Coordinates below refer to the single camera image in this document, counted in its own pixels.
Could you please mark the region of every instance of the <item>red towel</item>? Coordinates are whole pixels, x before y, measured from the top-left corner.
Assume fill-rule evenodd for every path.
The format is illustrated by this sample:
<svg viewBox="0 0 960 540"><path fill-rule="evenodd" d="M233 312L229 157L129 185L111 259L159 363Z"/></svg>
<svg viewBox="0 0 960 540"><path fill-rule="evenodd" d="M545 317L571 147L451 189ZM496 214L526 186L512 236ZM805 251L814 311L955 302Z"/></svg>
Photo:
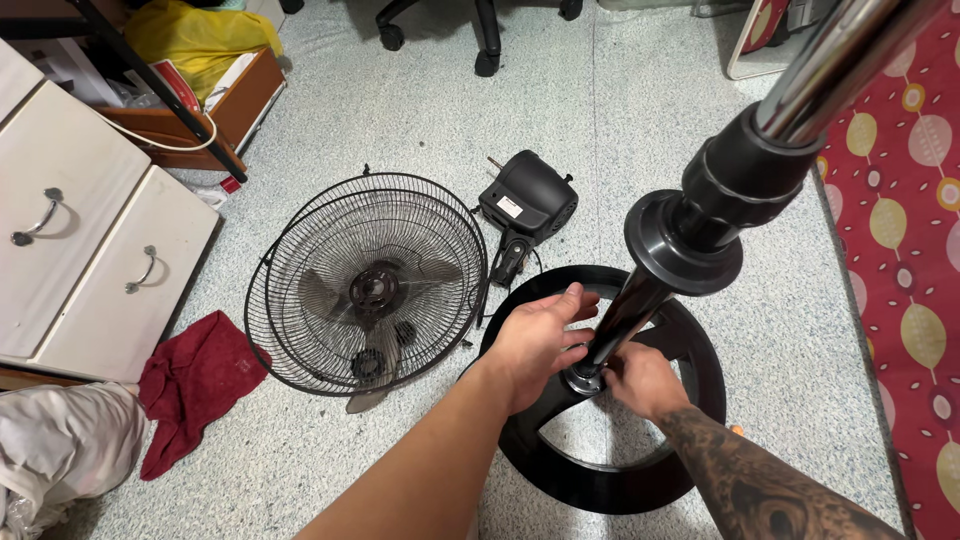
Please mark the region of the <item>red towel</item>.
<svg viewBox="0 0 960 540"><path fill-rule="evenodd" d="M140 376L147 418L159 421L140 478L155 479L193 452L204 426L227 414L266 376L247 336L222 311L157 345Z"/></svg>

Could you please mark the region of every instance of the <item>fan brand label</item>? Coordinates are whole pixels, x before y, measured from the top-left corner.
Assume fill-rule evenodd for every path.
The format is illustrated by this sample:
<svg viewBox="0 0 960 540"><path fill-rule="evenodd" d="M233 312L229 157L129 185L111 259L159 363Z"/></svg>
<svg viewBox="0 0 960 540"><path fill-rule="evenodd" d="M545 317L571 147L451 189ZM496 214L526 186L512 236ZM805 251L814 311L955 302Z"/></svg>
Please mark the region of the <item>fan brand label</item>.
<svg viewBox="0 0 960 540"><path fill-rule="evenodd" d="M503 211L510 214L510 217L516 219L517 216L523 211L523 209L515 202L510 200L510 197L504 197L500 199L500 202L496 204L501 207Z"/></svg>

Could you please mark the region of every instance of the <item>tattooed forearm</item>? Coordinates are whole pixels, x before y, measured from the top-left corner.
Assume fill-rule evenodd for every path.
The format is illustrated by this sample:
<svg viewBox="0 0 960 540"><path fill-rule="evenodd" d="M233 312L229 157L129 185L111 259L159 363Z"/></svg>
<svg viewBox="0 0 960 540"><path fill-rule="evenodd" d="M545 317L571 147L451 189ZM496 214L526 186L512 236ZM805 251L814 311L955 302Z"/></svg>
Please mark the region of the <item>tattooed forearm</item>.
<svg viewBox="0 0 960 540"><path fill-rule="evenodd" d="M724 538L903 538L698 408L665 414L658 424Z"/></svg>

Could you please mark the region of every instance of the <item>black wire fan grille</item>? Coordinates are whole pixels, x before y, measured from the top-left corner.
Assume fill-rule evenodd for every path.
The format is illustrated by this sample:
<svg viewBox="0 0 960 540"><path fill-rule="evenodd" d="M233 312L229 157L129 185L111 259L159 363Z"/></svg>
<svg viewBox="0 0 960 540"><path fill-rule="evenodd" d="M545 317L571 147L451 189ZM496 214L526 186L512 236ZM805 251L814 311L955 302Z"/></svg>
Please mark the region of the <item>black wire fan grille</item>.
<svg viewBox="0 0 960 540"><path fill-rule="evenodd" d="M247 337L305 392L383 390L460 342L486 277L483 235L453 193L412 175L357 177L307 203L260 260Z"/></svg>

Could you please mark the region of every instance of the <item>terrazzo floor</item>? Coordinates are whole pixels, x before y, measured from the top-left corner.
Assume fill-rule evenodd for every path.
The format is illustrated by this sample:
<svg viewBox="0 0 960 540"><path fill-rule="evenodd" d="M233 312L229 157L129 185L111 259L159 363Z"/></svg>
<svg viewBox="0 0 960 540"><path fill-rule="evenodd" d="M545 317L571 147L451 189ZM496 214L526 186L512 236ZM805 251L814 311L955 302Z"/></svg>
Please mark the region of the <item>terrazzo floor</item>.
<svg viewBox="0 0 960 540"><path fill-rule="evenodd" d="M244 161L250 181L225 218L177 331L222 309L238 326L257 259L314 195L361 173L409 172L472 206L503 162L530 148L574 177L580 206L540 250L544 269L632 269L622 240L630 205L677 188L697 148L760 99L776 76L721 73L736 40L728 19L690 8L606 12L587 1L572 22L554 3L499 6L502 68L472 74L469 0L424 0L398 17L407 35L390 53L373 15L385 0L307 1L280 32L293 67ZM189 184L221 173L174 171ZM902 528L871 377L813 182L772 224L743 234L746 261L728 289L684 299L725 371L730 423L895 528ZM488 249L498 239L482 224ZM503 298L492 293L491 311ZM467 339L479 343L482 331ZM45 538L261 539L295 534L383 455L473 358L458 349L375 409L347 416L346 399L316 397L267 378L200 448L160 479L130 479L78 503ZM581 458L619 463L659 435L608 397L544 428ZM581 511L542 494L499 452L479 508L480 538L717 538L700 496L636 516Z"/></svg>

